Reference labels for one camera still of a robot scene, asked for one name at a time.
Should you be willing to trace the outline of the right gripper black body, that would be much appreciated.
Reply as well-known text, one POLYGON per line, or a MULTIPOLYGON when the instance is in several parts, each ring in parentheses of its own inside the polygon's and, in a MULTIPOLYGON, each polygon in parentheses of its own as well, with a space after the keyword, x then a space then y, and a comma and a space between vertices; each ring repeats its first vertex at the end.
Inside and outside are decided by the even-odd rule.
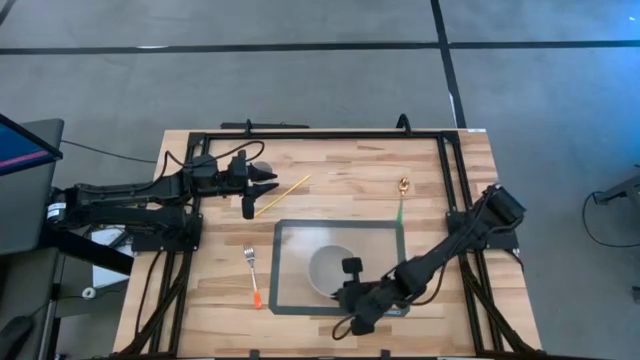
POLYGON ((345 298, 353 301, 353 307, 342 308, 348 313, 351 334, 371 334, 375 331, 376 322, 401 300, 398 284, 389 276, 383 276, 378 281, 362 282, 359 274, 363 271, 363 264, 359 257, 344 259, 342 267, 345 273, 353 276, 351 281, 344 282, 342 286, 351 288, 345 298))

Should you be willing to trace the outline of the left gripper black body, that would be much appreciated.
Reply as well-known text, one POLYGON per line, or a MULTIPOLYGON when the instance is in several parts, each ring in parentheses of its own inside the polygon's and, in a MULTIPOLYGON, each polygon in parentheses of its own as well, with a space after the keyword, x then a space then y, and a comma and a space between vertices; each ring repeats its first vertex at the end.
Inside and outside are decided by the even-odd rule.
POLYGON ((228 167, 228 181, 236 188, 235 192, 242 197, 242 216, 251 220, 255 214, 255 194, 249 183, 249 169, 245 150, 240 150, 232 157, 228 167))

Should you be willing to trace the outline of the orange-handled metal fork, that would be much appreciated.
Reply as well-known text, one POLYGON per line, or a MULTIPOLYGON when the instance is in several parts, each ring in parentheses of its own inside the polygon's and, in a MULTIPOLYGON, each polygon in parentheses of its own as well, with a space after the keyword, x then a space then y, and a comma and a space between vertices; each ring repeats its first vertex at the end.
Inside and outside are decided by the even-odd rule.
POLYGON ((254 308, 261 309, 262 300, 261 300, 261 294, 260 294, 258 283, 257 283, 257 276, 255 271, 255 251, 253 246, 245 244, 243 246, 243 253, 245 255, 246 261, 250 268, 252 287, 253 287, 254 308))

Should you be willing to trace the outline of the green-handled gold spoon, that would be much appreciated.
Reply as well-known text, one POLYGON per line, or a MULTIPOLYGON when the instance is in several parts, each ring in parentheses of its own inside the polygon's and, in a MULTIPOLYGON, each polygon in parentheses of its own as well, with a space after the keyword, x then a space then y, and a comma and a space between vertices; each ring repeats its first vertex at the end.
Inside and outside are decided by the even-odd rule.
POLYGON ((399 224, 403 223, 404 200, 409 188, 410 188, 409 179, 407 177, 403 177, 398 183, 398 191, 399 191, 400 197, 399 197, 399 207, 397 211, 396 221, 399 224))

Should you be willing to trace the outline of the yellow chopstick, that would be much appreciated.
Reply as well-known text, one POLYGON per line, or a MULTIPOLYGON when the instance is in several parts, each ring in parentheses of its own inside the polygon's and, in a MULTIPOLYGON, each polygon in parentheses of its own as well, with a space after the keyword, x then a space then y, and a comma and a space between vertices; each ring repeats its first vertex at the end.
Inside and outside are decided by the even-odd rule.
POLYGON ((273 206, 275 206, 277 203, 279 203, 280 201, 282 201, 286 196, 288 196, 291 192, 293 192, 294 190, 298 189, 301 185, 303 185, 305 182, 307 182, 310 178, 311 178, 312 174, 308 174, 306 175, 304 178, 302 178, 301 180, 299 180, 297 183, 295 183, 294 185, 292 185, 288 190, 286 190, 284 193, 282 193, 281 195, 279 195, 277 198, 275 198, 274 200, 272 200, 270 203, 268 203, 267 205, 265 205, 264 207, 262 207, 260 210, 258 210, 255 213, 255 217, 259 217, 261 216, 264 212, 266 212, 267 210, 269 210, 270 208, 272 208, 273 206))

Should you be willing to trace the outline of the white ribbed bowl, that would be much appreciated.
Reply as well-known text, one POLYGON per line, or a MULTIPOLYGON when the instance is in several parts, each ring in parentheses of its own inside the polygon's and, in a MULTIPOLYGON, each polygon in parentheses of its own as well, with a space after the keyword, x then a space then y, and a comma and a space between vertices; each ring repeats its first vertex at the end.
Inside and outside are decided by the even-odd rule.
POLYGON ((342 267, 344 259, 352 258, 353 252, 340 245, 326 245, 318 248, 310 257, 308 278, 311 286, 321 295, 331 297, 344 282, 353 276, 345 273, 342 267))

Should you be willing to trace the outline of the clear mat with grey border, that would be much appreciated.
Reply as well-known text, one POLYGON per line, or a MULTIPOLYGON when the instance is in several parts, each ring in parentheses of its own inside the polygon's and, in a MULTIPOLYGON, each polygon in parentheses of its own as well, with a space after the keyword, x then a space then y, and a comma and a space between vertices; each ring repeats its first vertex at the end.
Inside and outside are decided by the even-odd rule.
POLYGON ((275 315, 344 316, 331 297, 310 284, 311 255, 326 245, 340 245, 359 257, 363 282, 377 281, 406 259, 404 228, 394 220, 285 219, 274 230, 269 309, 275 315))

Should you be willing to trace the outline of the white sheet under table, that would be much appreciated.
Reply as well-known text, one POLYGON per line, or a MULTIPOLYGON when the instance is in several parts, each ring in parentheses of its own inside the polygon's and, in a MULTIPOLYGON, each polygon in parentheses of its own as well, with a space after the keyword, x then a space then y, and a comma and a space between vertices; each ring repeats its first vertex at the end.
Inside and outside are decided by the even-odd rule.
MULTIPOLYGON (((107 228, 103 230, 94 231, 91 234, 91 240, 94 243, 105 245, 110 247, 111 244, 120 236, 124 234, 124 229, 120 227, 107 228)), ((131 240, 121 240, 118 244, 114 246, 114 249, 132 256, 133 252, 131 250, 131 240)), ((99 267, 97 265, 92 266, 92 284, 94 288, 102 288, 106 286, 110 286, 112 284, 126 281, 129 279, 128 275, 124 275, 112 270, 108 270, 103 267, 99 267)))

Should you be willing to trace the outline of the computer monitor with blue screen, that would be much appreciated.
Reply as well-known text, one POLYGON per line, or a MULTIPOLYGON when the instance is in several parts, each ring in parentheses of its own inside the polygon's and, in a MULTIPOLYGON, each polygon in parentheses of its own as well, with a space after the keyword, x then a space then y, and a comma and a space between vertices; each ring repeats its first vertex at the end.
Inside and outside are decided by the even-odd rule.
POLYGON ((63 153, 57 147, 0 114, 0 176, 62 158, 63 153))

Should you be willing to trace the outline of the grey metal stand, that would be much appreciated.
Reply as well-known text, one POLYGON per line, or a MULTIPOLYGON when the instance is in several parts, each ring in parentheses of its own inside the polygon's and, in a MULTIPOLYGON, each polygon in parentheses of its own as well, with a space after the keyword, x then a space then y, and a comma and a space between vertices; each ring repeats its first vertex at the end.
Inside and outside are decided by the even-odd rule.
POLYGON ((640 205, 640 164, 635 164, 634 167, 638 170, 636 175, 605 191, 598 192, 594 196, 595 203, 604 205, 616 198, 628 198, 633 204, 640 205))

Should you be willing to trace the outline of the black metal table frame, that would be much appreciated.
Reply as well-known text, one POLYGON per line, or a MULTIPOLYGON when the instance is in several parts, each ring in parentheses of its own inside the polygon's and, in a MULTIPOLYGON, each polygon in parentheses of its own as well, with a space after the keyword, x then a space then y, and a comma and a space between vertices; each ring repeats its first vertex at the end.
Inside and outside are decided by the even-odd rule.
POLYGON ((445 215, 477 198, 497 178, 489 139, 482 130, 461 130, 458 143, 419 138, 400 130, 337 129, 262 132, 263 145, 249 153, 269 163, 278 188, 260 198, 257 211, 292 185, 311 178, 252 221, 236 197, 209 198, 201 206, 204 234, 193 256, 177 353, 181 357, 470 355, 474 351, 463 283, 456 262, 433 281, 431 303, 377 324, 373 334, 336 341, 329 316, 282 316, 255 309, 245 244, 255 251, 259 291, 270 285, 275 224, 283 219, 392 220, 398 183, 407 177, 404 200, 408 256, 431 249, 447 233, 445 215))

